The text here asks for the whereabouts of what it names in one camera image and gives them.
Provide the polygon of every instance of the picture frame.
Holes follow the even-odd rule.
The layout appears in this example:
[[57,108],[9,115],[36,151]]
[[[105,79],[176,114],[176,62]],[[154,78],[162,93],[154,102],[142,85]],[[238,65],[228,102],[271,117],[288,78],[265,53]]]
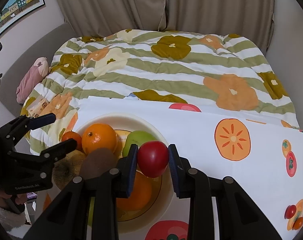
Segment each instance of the picture frame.
[[44,0],[9,0],[0,13],[0,35],[19,19],[44,5]]

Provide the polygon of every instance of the orange persimmon print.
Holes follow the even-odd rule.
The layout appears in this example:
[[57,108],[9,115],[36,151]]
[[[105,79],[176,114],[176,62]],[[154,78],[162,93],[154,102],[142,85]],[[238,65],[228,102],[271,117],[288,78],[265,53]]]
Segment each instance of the orange persimmon print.
[[223,119],[215,129],[215,142],[222,157],[240,161],[250,153],[250,134],[238,119]]

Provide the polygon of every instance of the curtain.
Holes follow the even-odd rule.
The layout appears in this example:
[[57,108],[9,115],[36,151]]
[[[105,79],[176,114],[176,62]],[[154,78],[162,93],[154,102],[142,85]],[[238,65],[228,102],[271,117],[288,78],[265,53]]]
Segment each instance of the curtain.
[[163,30],[165,0],[57,0],[78,36],[106,37],[124,29]]
[[167,30],[236,33],[266,52],[274,0],[168,0]]

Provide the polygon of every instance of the white wall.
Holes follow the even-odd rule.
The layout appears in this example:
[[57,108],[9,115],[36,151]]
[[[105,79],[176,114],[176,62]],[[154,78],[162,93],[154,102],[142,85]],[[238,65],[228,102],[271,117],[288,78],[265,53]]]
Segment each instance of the white wall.
[[[20,19],[0,36],[0,42],[3,45],[0,52],[0,73],[5,74],[22,53],[40,38],[64,23],[64,17],[57,1],[44,1],[44,6]],[[14,116],[0,103],[0,126],[13,118]],[[26,152],[29,150],[29,145],[25,140],[21,140],[16,149]]]
[[274,20],[266,58],[292,99],[303,129],[303,10],[296,0],[275,0]]

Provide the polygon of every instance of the pink plush toy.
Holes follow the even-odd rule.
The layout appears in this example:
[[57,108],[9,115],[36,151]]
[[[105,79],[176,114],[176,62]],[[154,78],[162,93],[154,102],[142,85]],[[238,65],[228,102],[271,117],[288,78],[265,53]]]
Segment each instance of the pink plush toy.
[[19,87],[17,87],[17,102],[23,104],[34,87],[39,82],[42,82],[49,72],[50,67],[48,66],[47,59],[45,57],[38,58],[21,80]]

